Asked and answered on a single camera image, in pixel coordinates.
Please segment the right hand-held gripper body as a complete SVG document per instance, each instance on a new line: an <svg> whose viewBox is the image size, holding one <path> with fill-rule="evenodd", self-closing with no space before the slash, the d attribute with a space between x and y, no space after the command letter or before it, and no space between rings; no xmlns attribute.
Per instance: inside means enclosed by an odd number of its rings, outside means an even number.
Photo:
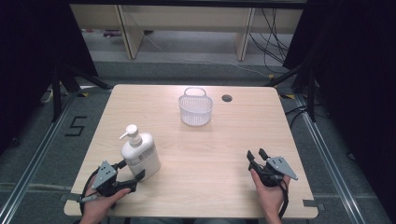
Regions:
<svg viewBox="0 0 396 224"><path fill-rule="evenodd" d="M297 174L283 157L270 157L264 165L256 162L255 165L249 165L248 169L253 169L258 174L265 187L278 186L285 175L294 180L298 179Z"/></svg>

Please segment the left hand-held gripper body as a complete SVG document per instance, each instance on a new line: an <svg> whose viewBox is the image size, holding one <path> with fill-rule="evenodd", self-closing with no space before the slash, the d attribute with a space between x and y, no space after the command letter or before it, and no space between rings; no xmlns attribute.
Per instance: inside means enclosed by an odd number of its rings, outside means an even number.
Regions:
<svg viewBox="0 0 396 224"><path fill-rule="evenodd" d="M131 192L135 192L138 182L135 179L123 182L118 181L118 170L115 170L109 162L103 161L97 169L91 189L105 197L110 197L122 189L129 189Z"/></svg>

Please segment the white pump bottle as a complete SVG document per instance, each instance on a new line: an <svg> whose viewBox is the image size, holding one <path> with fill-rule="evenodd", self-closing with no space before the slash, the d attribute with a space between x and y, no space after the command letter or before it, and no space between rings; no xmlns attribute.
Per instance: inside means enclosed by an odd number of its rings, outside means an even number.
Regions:
<svg viewBox="0 0 396 224"><path fill-rule="evenodd" d="M129 140L122 146L120 153L134 177L144 171L142 180L146 180L160 170L161 162L150 133L140 133L138 127L131 124L120 139L124 137Z"/></svg>

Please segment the person's right hand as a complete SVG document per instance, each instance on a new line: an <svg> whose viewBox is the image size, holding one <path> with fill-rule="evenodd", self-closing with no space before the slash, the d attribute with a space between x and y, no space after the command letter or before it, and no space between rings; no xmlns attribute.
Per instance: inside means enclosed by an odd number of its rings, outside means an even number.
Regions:
<svg viewBox="0 0 396 224"><path fill-rule="evenodd" d="M261 182L259 175L250 169L252 180L255 184L259 204L267 224L282 224L278 213L284 202L281 187L266 187Z"/></svg>

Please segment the person's left hand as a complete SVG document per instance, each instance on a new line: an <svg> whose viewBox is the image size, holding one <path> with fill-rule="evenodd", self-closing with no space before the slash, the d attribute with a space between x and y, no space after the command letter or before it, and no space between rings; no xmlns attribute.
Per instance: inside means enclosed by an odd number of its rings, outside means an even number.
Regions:
<svg viewBox="0 0 396 224"><path fill-rule="evenodd" d="M80 224L99 224L106 217L113 204L129 192L129 189L122 189L110 197L98 196L95 200L84 203Z"/></svg>

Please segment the grey tape strip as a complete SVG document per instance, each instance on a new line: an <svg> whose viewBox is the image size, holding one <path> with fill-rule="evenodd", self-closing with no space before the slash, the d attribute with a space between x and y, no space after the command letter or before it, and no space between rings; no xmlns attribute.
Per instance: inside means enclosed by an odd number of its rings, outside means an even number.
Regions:
<svg viewBox="0 0 396 224"><path fill-rule="evenodd" d="M62 194L61 197L60 197L60 201L61 202L67 202L67 201L78 202L79 199L80 199L80 195L79 194L75 194L75 193Z"/></svg>
<svg viewBox="0 0 396 224"><path fill-rule="evenodd" d="M325 211L326 207L323 203L318 203L315 200L303 200L303 204L305 207L315 207L317 208L319 211Z"/></svg>

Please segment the white plastic basket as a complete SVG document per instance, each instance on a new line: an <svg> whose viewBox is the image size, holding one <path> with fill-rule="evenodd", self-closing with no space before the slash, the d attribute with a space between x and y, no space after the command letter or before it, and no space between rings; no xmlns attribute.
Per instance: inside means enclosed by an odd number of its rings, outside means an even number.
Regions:
<svg viewBox="0 0 396 224"><path fill-rule="evenodd" d="M190 126L206 125L213 109L213 101L201 87L188 87L178 98L181 120Z"/></svg>

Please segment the black metal stand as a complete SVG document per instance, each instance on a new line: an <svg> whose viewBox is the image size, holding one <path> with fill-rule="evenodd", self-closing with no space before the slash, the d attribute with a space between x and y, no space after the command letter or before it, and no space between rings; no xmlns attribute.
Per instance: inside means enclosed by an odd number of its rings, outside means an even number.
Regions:
<svg viewBox="0 0 396 224"><path fill-rule="evenodd" d="M265 84L265 87L274 87L277 84L295 76L291 90L296 93L301 93L307 90L307 114L312 122L316 121L315 118L315 76L312 65L308 62L302 62L296 67L292 68L286 74L271 80Z"/></svg>
<svg viewBox="0 0 396 224"><path fill-rule="evenodd" d="M63 111L63 103L61 100L61 85L64 85L68 92L77 93L81 90L81 87L76 81L76 77L82 77L83 79L91 82L94 86L97 86L104 90L112 89L112 86L106 84L97 76L92 76L84 72L83 70L67 63L57 63L52 71L52 121L56 121L61 116L61 113Z"/></svg>

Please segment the black curtain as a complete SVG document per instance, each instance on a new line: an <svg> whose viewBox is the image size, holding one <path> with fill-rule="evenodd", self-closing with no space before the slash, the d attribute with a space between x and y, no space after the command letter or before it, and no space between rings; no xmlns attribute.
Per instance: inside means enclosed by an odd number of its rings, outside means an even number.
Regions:
<svg viewBox="0 0 396 224"><path fill-rule="evenodd" d="M97 72L67 0L0 0L0 155L65 64Z"/></svg>
<svg viewBox="0 0 396 224"><path fill-rule="evenodd" d="M396 223L396 0L306 0L285 67L303 61L328 21L314 59L320 93Z"/></svg>

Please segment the aluminium floor rail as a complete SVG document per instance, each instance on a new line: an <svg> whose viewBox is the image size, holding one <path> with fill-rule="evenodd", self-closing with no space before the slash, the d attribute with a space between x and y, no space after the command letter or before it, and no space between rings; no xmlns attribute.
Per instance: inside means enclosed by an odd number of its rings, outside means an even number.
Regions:
<svg viewBox="0 0 396 224"><path fill-rule="evenodd" d="M60 130L64 122L64 118L76 97L77 95L75 93L69 93L64 98L64 103L61 105L61 111L49 124L49 127L44 136L40 139L39 145L35 149L34 154L29 158L27 163L21 167L22 172L18 175L17 181L15 183L6 183L1 182L0 180L0 193L7 194L5 200L0 203L0 224L9 224L14 217L39 169L39 166L49 151L50 144L53 142L57 132Z"/></svg>
<svg viewBox="0 0 396 224"><path fill-rule="evenodd" d="M318 153L322 158L324 165L329 173L329 176L334 184L334 187L340 197L343 206L346 209L346 213L352 224L366 224L366 221L361 213L361 210L353 197L347 182L342 176L338 166L336 165L332 154L318 129L318 125L311 119L310 115L304 113L304 122L310 132L315 145L318 149Z"/></svg>

